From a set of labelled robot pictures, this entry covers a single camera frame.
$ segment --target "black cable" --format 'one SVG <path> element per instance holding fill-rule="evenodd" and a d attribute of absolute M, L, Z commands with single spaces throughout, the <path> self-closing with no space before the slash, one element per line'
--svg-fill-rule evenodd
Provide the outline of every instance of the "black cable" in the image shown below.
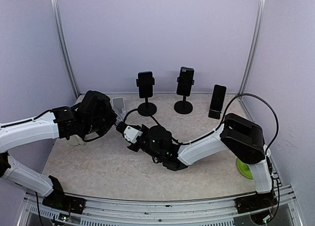
<path fill-rule="evenodd" d="M 239 95 L 233 97 L 233 99 L 227 104 L 227 106 L 226 106 L 226 108 L 225 108 L 225 110 L 224 110 L 224 112 L 223 112 L 221 122 L 220 122 L 220 124 L 218 125 L 218 127 L 216 128 L 216 130 L 218 130 L 219 127 L 221 126 L 221 124 L 223 123 L 224 117 L 225 117 L 226 112 L 227 112 L 227 109 L 228 109 L 228 107 L 231 105 L 231 103 L 232 103 L 235 99 L 237 99 L 238 97 L 244 97 L 244 96 L 247 96 L 247 97 L 254 97 L 254 98 L 260 100 L 261 102 L 265 103 L 265 104 L 268 106 L 268 108 L 272 111 L 272 113 L 274 114 L 274 116 L 275 116 L 276 125 L 277 125 L 277 127 L 276 127 L 276 133 L 275 133 L 274 138 L 270 141 L 269 145 L 268 145 L 267 148 L 266 148 L 265 154 L 267 154 L 267 151 L 268 151 L 268 149 L 270 148 L 271 144 L 276 140 L 276 138 L 277 138 L 277 136 L 278 136 L 278 133 L 279 133 L 279 121 L 278 121 L 278 117 L 277 117 L 277 115 L 276 115 L 274 109 L 271 107 L 271 105 L 268 104 L 268 102 L 266 102 L 264 99 L 260 98 L 259 96 L 256 96 L 256 95 L 253 95 L 253 94 L 249 94 L 249 93 L 243 93 L 243 94 L 239 94 Z"/>
<path fill-rule="evenodd" d="M 44 114 L 46 114 L 46 113 L 48 113 L 48 112 L 50 112 L 50 111 L 51 111 L 51 109 L 48 109 L 48 110 L 42 112 L 40 115 L 37 115 L 37 116 L 34 118 L 34 120 L 39 119 L 41 116 L 43 116 Z"/>
<path fill-rule="evenodd" d="M 275 211 L 275 214 L 273 215 L 273 217 L 267 222 L 267 223 L 270 223 L 276 216 L 278 210 L 279 210 L 279 206 L 280 206 L 280 187 L 279 187 L 279 182 L 278 180 L 276 179 L 277 181 L 277 188 L 278 188 L 278 204 L 277 204 L 277 208 L 276 208 L 276 211 Z"/>
<path fill-rule="evenodd" d="M 46 110 L 45 112 L 42 112 L 40 115 L 37 115 L 35 118 L 33 119 L 27 119 L 27 120 L 24 120 L 24 121 L 20 121 L 20 122 L 16 122 L 16 123 L 12 123 L 12 124 L 7 124 L 7 125 L 3 125 L 1 126 L 1 128 L 7 128 L 7 127 L 11 127 L 11 126 L 15 126 L 15 125 L 19 125 L 19 124 L 24 124 L 24 123 L 28 123 L 28 122 L 31 122 L 33 120 L 36 120 L 38 118 L 40 118 L 41 116 L 43 116 L 44 114 L 50 112 L 51 109 L 49 110 Z"/>
<path fill-rule="evenodd" d="M 97 140 L 97 139 L 99 139 L 99 138 L 101 138 L 101 137 L 103 137 L 103 136 L 104 136 L 104 135 L 97 136 L 97 137 L 94 137 L 94 138 L 88 139 L 88 140 L 84 140 L 84 139 L 83 139 L 83 141 L 84 141 L 84 142 L 91 142 L 91 141 L 95 141 L 95 140 Z"/>
<path fill-rule="evenodd" d="M 126 123 L 127 117 L 128 117 L 131 113 L 133 113 L 133 112 L 135 112 L 135 111 L 138 111 L 138 110 L 139 110 L 139 108 L 137 108 L 137 109 L 132 109 L 132 110 L 130 110 L 128 113 L 126 113 L 123 122 Z M 154 121 L 157 125 L 159 125 L 159 126 L 162 127 L 162 125 L 156 120 L 155 117 L 153 117 L 153 115 L 149 115 L 149 117 L 150 117 L 151 119 L 153 119 L 153 121 Z M 182 143 L 179 142 L 179 141 L 178 141 L 177 139 L 175 139 L 174 137 L 172 137 L 172 140 L 173 140 L 176 144 L 182 145 Z"/>
<path fill-rule="evenodd" d="M 36 203 L 37 203 L 37 211 L 38 211 L 39 221 L 40 221 L 41 226 L 44 226 L 41 215 L 40 215 L 40 210 L 39 210 L 38 194 L 37 194 L 37 192 L 35 192 L 35 194 L 36 194 Z"/>

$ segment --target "small white object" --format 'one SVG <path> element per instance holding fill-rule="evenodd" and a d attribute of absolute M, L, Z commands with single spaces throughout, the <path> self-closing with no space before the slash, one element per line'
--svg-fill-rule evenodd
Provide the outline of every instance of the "small white object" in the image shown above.
<path fill-rule="evenodd" d="M 125 100 L 123 97 L 115 97 L 112 98 L 112 106 L 115 108 L 118 113 L 124 117 L 126 115 L 126 106 L 125 106 Z"/>
<path fill-rule="evenodd" d="M 78 145 L 84 146 L 84 145 L 86 145 L 86 142 L 84 142 L 82 140 L 82 138 L 80 138 L 78 135 L 72 135 L 70 137 L 70 139 L 67 140 L 67 143 L 69 146 L 78 146 Z"/>
<path fill-rule="evenodd" d="M 270 219 L 270 215 L 267 215 L 265 218 L 263 218 L 263 221 L 267 222 L 268 219 Z"/>
<path fill-rule="evenodd" d="M 135 144 L 137 142 L 137 137 L 141 135 L 142 131 L 139 131 L 131 126 L 127 126 L 124 130 L 124 138 L 132 144 Z"/>

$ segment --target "phone stand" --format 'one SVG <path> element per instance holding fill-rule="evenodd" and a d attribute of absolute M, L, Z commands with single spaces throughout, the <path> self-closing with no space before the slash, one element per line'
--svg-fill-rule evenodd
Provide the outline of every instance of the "phone stand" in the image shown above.
<path fill-rule="evenodd" d="M 192 112 L 192 104 L 186 101 L 186 96 L 183 96 L 183 100 L 175 103 L 174 109 L 179 114 L 189 114 Z"/>
<path fill-rule="evenodd" d="M 190 96 L 193 80 L 194 69 L 181 67 L 179 77 L 177 78 L 176 94 L 183 96 L 183 100 L 178 101 L 174 105 L 174 110 L 179 114 L 189 114 L 192 112 L 192 104 L 186 101 L 186 97 Z"/>
<path fill-rule="evenodd" d="M 155 79 L 152 72 L 138 73 L 136 84 L 139 88 L 139 97 L 145 99 L 145 102 L 138 106 L 138 113 L 141 116 L 154 115 L 157 112 L 157 107 L 155 104 L 150 103 L 148 99 L 153 96 L 153 85 L 155 85 Z"/>

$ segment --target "round stand base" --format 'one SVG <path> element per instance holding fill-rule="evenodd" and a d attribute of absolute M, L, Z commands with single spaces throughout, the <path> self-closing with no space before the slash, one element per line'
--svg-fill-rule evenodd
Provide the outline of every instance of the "round stand base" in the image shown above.
<path fill-rule="evenodd" d="M 192 104 L 188 101 L 185 101 L 185 106 L 183 106 L 184 101 L 178 101 L 174 105 L 174 109 L 179 114 L 189 114 L 192 112 Z"/>
<path fill-rule="evenodd" d="M 138 113 L 141 116 L 152 116 L 157 112 L 157 107 L 155 104 L 148 102 L 148 107 L 146 107 L 145 103 L 142 103 L 141 105 L 139 105 L 138 107 Z"/>

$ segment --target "metal frame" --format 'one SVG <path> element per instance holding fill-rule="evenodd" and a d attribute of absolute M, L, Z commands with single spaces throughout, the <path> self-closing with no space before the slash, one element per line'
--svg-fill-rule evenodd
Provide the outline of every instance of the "metal frame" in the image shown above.
<path fill-rule="evenodd" d="M 280 187 L 280 205 L 287 204 L 291 209 L 291 217 L 295 226 L 302 226 L 300 211 L 291 185 Z M 113 200 L 95 197 L 81 196 L 87 200 L 83 215 L 71 214 L 68 225 L 77 226 L 134 226 L 134 225 L 175 225 L 185 224 L 186 226 L 204 225 L 234 225 L 234 218 L 249 213 L 238 214 L 235 207 L 235 198 L 242 195 L 204 200 L 190 201 L 127 201 Z M 42 217 L 53 219 L 58 211 L 43 206 L 40 202 Z M 33 193 L 27 192 L 21 220 L 18 226 L 24 226 L 30 213 L 37 214 L 36 197 Z"/>
<path fill-rule="evenodd" d="M 57 27 L 57 32 L 58 32 L 58 38 L 60 42 L 60 46 L 63 52 L 63 59 L 65 63 L 65 67 L 67 70 L 67 74 L 70 80 L 71 88 L 74 93 L 75 98 L 77 99 L 80 95 L 79 88 L 77 85 L 77 82 L 75 80 L 75 76 L 72 70 L 72 66 L 70 63 L 70 58 L 67 50 L 67 46 L 65 43 L 65 38 L 63 34 L 63 26 L 62 26 L 62 21 L 61 21 L 61 16 L 60 16 L 60 11 L 59 11 L 59 5 L 58 5 L 58 0 L 51 0 L 51 5 L 53 8 L 53 13 L 55 16 L 55 21 L 56 21 L 56 27 Z"/>
<path fill-rule="evenodd" d="M 238 94 L 244 93 L 245 88 L 248 84 L 248 80 L 249 80 L 251 69 L 252 69 L 252 63 L 254 61 L 255 52 L 256 52 L 256 48 L 257 48 L 257 44 L 258 44 L 258 38 L 259 38 L 259 33 L 260 33 L 260 28 L 261 28 L 261 23 L 262 23 L 263 12 L 265 9 L 265 3 L 266 3 L 266 0 L 259 0 L 250 54 L 249 54 L 248 59 L 247 59 L 245 73 L 244 73 L 243 80 L 242 80 Z"/>

